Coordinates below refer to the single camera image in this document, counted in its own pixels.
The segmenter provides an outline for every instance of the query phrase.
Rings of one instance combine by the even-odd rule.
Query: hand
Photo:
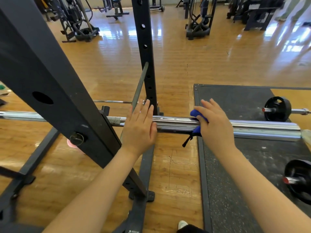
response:
[[[156,123],[152,122],[153,105],[150,108],[149,105],[149,100],[145,105],[140,100],[133,114],[131,106],[123,128],[122,149],[137,158],[156,142]]]
[[[199,111],[208,122],[201,117],[197,119],[201,124],[201,135],[216,157],[226,153],[231,153],[235,149],[233,127],[225,112],[213,100],[210,102],[201,100],[203,107],[195,106],[194,108]]]

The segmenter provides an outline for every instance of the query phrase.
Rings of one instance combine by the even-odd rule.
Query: wooden floor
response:
[[[60,24],[49,23],[93,99],[130,101],[134,95],[142,69],[134,18],[129,11],[130,15],[119,21],[95,11],[91,22],[100,28],[100,36],[91,43],[61,43],[65,38],[59,32]],[[182,8],[167,6],[165,12],[151,14],[158,102],[166,116],[189,116],[194,83],[311,88],[311,30],[301,27],[302,22],[310,21],[310,13],[296,23],[290,19],[282,24],[272,20],[265,32],[244,32],[244,25],[227,20],[226,12],[227,7],[219,5],[211,35],[193,41],[185,38],[187,21]],[[311,91],[273,92],[289,98],[294,108],[311,109]],[[32,111],[14,93],[5,100],[9,103],[2,110]],[[109,106],[112,116],[126,115],[128,105]],[[302,128],[311,128],[311,116],[291,118]],[[0,128],[0,165],[19,170],[51,126],[1,120]],[[183,148],[186,138],[158,135],[150,179],[156,197],[147,205],[144,232],[175,232],[180,220],[203,226],[196,140]],[[69,148],[66,139],[59,136],[36,169],[35,182],[21,192],[18,221],[48,225],[99,171],[88,156]],[[0,177],[0,192],[9,182]],[[111,232],[126,219],[132,204],[127,196],[128,192],[121,188],[102,232]]]

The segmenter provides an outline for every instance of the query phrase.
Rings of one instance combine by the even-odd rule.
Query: black pants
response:
[[[208,233],[205,230],[202,230],[194,225],[186,225],[185,227],[179,229],[178,231],[176,231],[176,233]]]

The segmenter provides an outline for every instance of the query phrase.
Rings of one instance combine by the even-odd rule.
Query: blue wrist strap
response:
[[[197,110],[192,110],[190,112],[190,116],[192,117],[197,117],[198,115],[202,116],[207,122],[207,118],[205,118],[199,111]],[[189,140],[192,140],[194,136],[202,136],[201,135],[201,126],[197,126],[192,133],[190,134],[190,136],[187,138],[187,140],[184,142],[183,147],[185,147],[188,143]]]

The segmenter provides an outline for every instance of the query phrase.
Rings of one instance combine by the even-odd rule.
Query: black rubber floor mat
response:
[[[264,121],[261,109],[274,94],[267,87],[195,84],[194,96],[196,105],[201,99],[213,98],[226,112],[229,119]],[[311,161],[310,151],[302,140],[283,142],[235,139],[235,143],[258,171],[311,217],[311,206],[293,198],[282,182],[287,162],[292,159]],[[233,180],[206,145],[203,149],[199,148],[199,156],[202,155],[205,159],[206,170],[203,172],[206,172],[208,188],[208,197],[203,200],[205,201],[203,208],[204,206],[209,208],[212,231],[215,233],[262,232]]]

